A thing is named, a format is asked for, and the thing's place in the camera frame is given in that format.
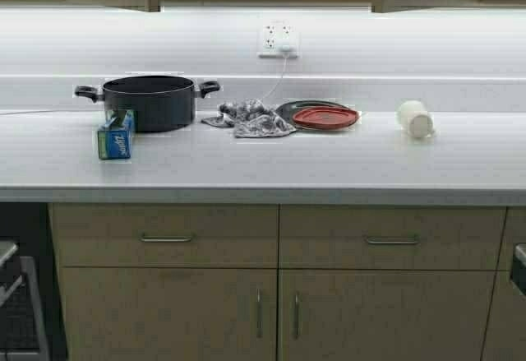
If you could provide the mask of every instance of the white mug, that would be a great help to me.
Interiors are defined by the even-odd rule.
[[[426,106],[419,100],[403,103],[397,113],[398,122],[412,137],[428,137],[433,132],[433,119]]]

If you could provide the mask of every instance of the gray cloth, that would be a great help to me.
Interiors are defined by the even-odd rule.
[[[234,128],[235,137],[286,137],[296,128],[259,100],[242,104],[221,104],[219,116],[204,118],[202,123],[217,128]]]

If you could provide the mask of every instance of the black pot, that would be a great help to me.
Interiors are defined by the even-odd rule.
[[[78,86],[76,96],[103,101],[106,110],[134,110],[136,132],[164,132],[185,127],[196,116],[196,96],[205,98],[221,89],[207,81],[195,90],[194,82],[175,76],[136,76],[109,81],[102,94],[94,87]]]

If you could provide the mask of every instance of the ziploc box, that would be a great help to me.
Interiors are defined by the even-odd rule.
[[[132,157],[135,119],[132,110],[112,110],[97,131],[101,160],[127,160]]]

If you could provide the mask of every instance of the red lid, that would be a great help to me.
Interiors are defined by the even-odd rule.
[[[318,106],[294,114],[299,125],[317,129],[340,129],[353,125],[359,119],[358,112],[351,109]]]

